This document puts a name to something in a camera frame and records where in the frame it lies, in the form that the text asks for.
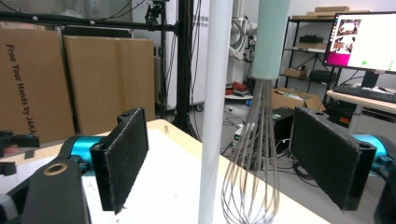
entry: table surface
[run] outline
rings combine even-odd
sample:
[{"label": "table surface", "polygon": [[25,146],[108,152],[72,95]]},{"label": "table surface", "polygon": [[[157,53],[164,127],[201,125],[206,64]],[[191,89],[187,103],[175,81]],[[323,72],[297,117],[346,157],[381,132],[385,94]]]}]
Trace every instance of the table surface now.
[{"label": "table surface", "polygon": [[353,104],[368,106],[368,107],[376,108],[376,109],[383,110],[383,111],[386,111],[389,113],[396,113],[396,104],[367,99],[367,98],[359,97],[359,96],[347,95],[347,94],[334,92],[334,91],[327,91],[327,94],[335,99],[344,100],[344,101],[347,101],[347,102],[350,102]]},{"label": "table surface", "polygon": [[[100,210],[97,186],[92,178],[83,177],[93,223],[194,223],[198,218],[200,160],[202,144],[183,133],[166,120],[148,122],[149,151],[134,183],[124,209],[120,214]],[[15,161],[18,166],[45,158],[53,158],[62,143],[39,149],[35,157],[25,160],[23,155],[0,161]],[[214,223],[225,223],[221,211],[222,181],[229,161],[219,157],[218,193],[215,199]],[[260,181],[259,191],[265,183]],[[280,193],[279,209],[274,223],[329,223],[288,196]]]}]

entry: whisk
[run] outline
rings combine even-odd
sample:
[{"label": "whisk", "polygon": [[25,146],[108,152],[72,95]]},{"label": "whisk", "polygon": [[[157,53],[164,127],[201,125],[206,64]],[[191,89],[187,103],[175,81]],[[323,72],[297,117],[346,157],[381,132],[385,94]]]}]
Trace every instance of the whisk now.
[{"label": "whisk", "polygon": [[[221,204],[229,223],[270,223],[279,205],[271,89],[271,80],[257,81],[240,143],[224,177]],[[274,165],[271,171],[270,159]],[[265,184],[259,185],[262,167]]]}]

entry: computer monitor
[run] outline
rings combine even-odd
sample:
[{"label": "computer monitor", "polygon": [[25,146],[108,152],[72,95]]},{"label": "computer monitor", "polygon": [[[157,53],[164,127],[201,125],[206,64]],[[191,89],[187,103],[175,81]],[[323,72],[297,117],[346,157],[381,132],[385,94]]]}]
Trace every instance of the computer monitor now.
[{"label": "computer monitor", "polygon": [[344,132],[328,117],[296,107],[290,151],[341,210],[357,210],[376,148]]},{"label": "computer monitor", "polygon": [[366,71],[361,86],[374,87],[379,74],[396,74],[395,24],[395,11],[335,14],[324,64]]}]

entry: keyboard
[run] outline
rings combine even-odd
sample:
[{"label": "keyboard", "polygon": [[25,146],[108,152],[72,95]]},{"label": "keyboard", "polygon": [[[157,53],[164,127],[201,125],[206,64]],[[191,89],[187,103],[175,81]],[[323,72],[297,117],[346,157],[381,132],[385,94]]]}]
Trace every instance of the keyboard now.
[{"label": "keyboard", "polygon": [[396,95],[392,93],[370,91],[352,86],[337,86],[332,91],[396,104]]}]

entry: wall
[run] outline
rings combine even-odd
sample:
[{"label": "wall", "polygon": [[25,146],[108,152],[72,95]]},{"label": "wall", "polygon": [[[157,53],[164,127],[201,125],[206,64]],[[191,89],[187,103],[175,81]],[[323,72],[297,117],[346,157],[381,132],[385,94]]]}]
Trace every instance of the wall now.
[{"label": "wall", "polygon": [[[258,19],[258,4],[259,0],[248,0],[245,1],[245,13],[249,17],[249,19],[253,22],[257,22]],[[394,0],[291,0],[290,1],[290,9],[289,15],[304,15],[308,11],[314,11],[315,7],[332,7],[332,6],[348,6],[350,10],[371,10],[371,11],[396,11],[396,4]],[[300,32],[298,36],[305,34],[319,35],[323,36],[324,39],[327,39],[330,33],[331,26],[330,24],[324,23],[311,23],[311,24],[301,24]],[[288,32],[293,35],[292,27],[289,28]],[[306,57],[302,57],[300,62],[302,63],[306,60]],[[288,58],[285,57],[282,61],[283,67],[288,67],[289,61]],[[350,78],[356,70],[348,70],[343,69],[343,72],[340,76],[340,80],[338,83],[343,82]],[[363,72],[359,72],[357,76],[362,76]],[[279,80],[279,85],[284,84],[284,79]],[[378,86],[387,87],[396,89],[396,76],[394,75],[384,75],[381,76],[377,82]],[[302,82],[299,80],[293,80],[289,82],[289,87],[293,87],[298,91],[306,91],[307,90],[307,82]],[[324,86],[318,83],[312,83],[310,87],[311,93],[317,94],[319,96],[324,95]]]}]

